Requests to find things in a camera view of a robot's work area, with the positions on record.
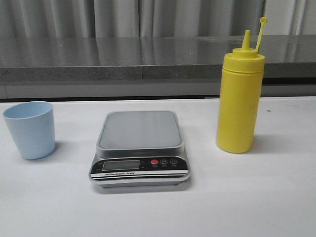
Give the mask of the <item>silver electronic kitchen scale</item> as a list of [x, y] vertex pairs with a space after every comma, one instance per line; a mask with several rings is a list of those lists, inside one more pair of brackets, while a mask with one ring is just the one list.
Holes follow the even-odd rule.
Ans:
[[177, 185], [191, 169], [173, 111], [117, 111], [106, 115], [90, 180], [101, 187]]

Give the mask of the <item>grey stone counter ledge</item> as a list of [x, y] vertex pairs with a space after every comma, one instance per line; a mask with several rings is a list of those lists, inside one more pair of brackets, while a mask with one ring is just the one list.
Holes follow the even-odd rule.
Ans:
[[[1, 39], [0, 80], [217, 80], [224, 55], [241, 43], [240, 36]], [[264, 36], [260, 51], [265, 84], [315, 83], [315, 36]]]

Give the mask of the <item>grey pleated curtain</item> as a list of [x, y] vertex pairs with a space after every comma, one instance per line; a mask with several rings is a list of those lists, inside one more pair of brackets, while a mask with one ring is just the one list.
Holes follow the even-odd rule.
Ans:
[[313, 0], [3, 0], [1, 38], [313, 35]]

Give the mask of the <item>yellow squeeze bottle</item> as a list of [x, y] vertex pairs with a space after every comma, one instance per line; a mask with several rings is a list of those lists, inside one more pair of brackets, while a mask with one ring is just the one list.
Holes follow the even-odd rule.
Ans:
[[266, 22], [266, 17], [260, 18], [255, 48], [250, 47], [251, 31], [246, 30], [242, 46], [224, 56], [216, 143], [229, 153], [252, 148], [265, 66], [259, 49]]

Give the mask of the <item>light blue plastic cup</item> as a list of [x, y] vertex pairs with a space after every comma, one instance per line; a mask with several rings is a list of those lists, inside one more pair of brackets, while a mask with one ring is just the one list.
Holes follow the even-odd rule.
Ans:
[[51, 103], [21, 103], [6, 109], [3, 117], [22, 158], [40, 159], [54, 151], [54, 111]]

